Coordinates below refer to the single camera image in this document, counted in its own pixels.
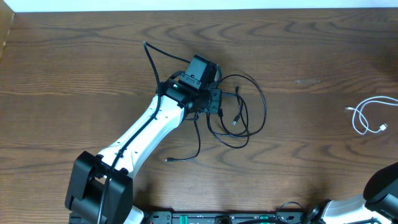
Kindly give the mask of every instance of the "wooden table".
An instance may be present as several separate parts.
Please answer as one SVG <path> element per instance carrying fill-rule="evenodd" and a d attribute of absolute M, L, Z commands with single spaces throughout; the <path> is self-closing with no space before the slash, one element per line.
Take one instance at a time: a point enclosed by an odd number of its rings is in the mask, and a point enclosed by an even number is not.
<path fill-rule="evenodd" d="M 202 117 L 198 158 L 166 163 L 197 149 L 193 124 L 181 124 L 134 179 L 137 206 L 263 211 L 361 194 L 373 173 L 398 160 L 397 110 L 369 107 L 372 127 L 389 128 L 360 136 L 345 106 L 398 97 L 397 31 L 398 9 L 17 14 L 0 63 L 0 222 L 67 222 L 73 161 L 120 137 L 154 96 L 143 40 L 183 58 L 200 54 L 224 75 L 253 77 L 268 117 L 243 149 L 220 144 Z M 161 80 L 187 67 L 152 55 Z M 261 99 L 244 80 L 221 88 L 235 85 L 254 130 Z M 231 121 L 236 100 L 223 108 Z"/>

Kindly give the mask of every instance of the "white arm segment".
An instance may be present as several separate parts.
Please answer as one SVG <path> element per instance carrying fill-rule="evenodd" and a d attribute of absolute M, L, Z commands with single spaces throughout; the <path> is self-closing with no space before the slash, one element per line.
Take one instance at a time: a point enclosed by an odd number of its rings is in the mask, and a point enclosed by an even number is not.
<path fill-rule="evenodd" d="M 123 156 L 119 158 L 115 169 L 126 168 L 129 171 L 128 176 L 135 178 L 137 172 L 144 161 L 152 153 L 155 147 L 171 130 L 176 128 L 183 120 L 184 109 L 177 106 L 175 100 L 167 96 L 162 96 L 160 110 L 145 129 L 128 145 Z M 130 137 L 150 118 L 157 105 L 157 96 L 152 99 L 145 113 L 124 133 L 116 142 L 99 152 L 103 155 L 102 161 L 111 166 L 116 154 Z M 124 224 L 140 224 L 144 218 L 144 213 L 137 207 L 131 208 Z"/>
<path fill-rule="evenodd" d="M 326 224 L 344 224 L 377 218 L 381 223 L 391 223 L 386 217 L 365 208 L 365 199 L 357 195 L 346 200 L 334 200 L 327 204 L 322 213 Z"/>

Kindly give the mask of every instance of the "coiled white cable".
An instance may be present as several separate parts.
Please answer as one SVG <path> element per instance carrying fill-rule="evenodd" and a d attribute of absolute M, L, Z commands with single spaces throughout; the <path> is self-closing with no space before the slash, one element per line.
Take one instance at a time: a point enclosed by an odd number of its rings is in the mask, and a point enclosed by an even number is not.
<path fill-rule="evenodd" d="M 389 103 L 389 102 L 384 102 L 384 101 L 379 101 L 379 100 L 375 100 L 375 99 L 387 99 L 387 100 L 391 100 L 391 101 L 395 101 L 397 103 Z M 388 97 L 388 96 L 374 96 L 374 97 L 370 97 L 362 102 L 359 103 L 358 106 L 356 106 L 356 108 L 352 108 L 352 107 L 346 107 L 347 110 L 353 110 L 354 114 L 353 114 L 353 128 L 355 129 L 355 131 L 359 134 L 366 134 L 366 132 L 372 132 L 372 133 L 379 133 L 381 131 L 384 131 L 387 129 L 387 124 L 384 123 L 382 125 L 380 125 L 379 129 L 377 131 L 373 131 L 371 129 L 369 129 L 369 123 L 367 121 L 367 119 L 365 118 L 365 116 L 362 114 L 362 110 L 364 109 L 364 107 L 370 103 L 381 103 L 384 105 L 391 105 L 391 106 L 398 106 L 398 100 Z M 365 131 L 361 132 L 360 130 L 358 130 L 355 126 L 355 117 L 356 117 L 356 113 L 358 113 L 358 117 L 359 117 L 359 121 L 362 124 L 362 127 L 365 129 Z"/>

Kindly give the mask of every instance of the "white cable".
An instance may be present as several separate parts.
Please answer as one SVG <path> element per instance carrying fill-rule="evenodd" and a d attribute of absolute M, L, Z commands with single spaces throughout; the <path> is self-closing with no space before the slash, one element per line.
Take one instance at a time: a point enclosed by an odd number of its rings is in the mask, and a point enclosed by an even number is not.
<path fill-rule="evenodd" d="M 387 99 L 387 100 L 392 100 L 395 101 L 397 103 L 388 103 L 388 102 L 384 102 L 384 101 L 378 101 L 378 100 L 373 100 L 373 99 Z M 377 131 L 373 131 L 371 129 L 369 129 L 369 123 L 367 121 L 367 119 L 365 118 L 365 116 L 362 114 L 362 110 L 364 109 L 364 107 L 370 103 L 380 103 L 380 104 L 384 104 L 384 105 L 391 105 L 391 106 L 398 106 L 398 100 L 388 97 L 388 96 L 374 96 L 374 97 L 370 97 L 366 100 L 363 100 L 362 102 L 360 102 L 358 104 L 358 106 L 356 106 L 356 108 L 352 108 L 352 107 L 346 107 L 347 110 L 353 110 L 354 114 L 353 114 L 353 120 L 352 120 L 352 124 L 353 124 L 353 128 L 355 129 L 355 131 L 359 134 L 366 134 L 366 132 L 372 132 L 372 133 L 379 133 L 381 131 L 384 131 L 387 129 L 387 124 L 382 124 L 380 125 L 379 129 Z M 359 121 L 362 124 L 362 127 L 365 128 L 364 132 L 361 132 L 360 130 L 358 130 L 355 126 L 355 116 L 356 113 L 358 113 L 359 116 Z"/>

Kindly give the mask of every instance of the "white wall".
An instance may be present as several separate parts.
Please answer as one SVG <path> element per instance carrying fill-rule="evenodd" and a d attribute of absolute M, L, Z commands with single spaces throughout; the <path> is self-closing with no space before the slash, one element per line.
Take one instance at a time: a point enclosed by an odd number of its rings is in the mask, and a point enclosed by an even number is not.
<path fill-rule="evenodd" d="M 4 0 L 14 12 L 398 7 L 398 0 Z"/>

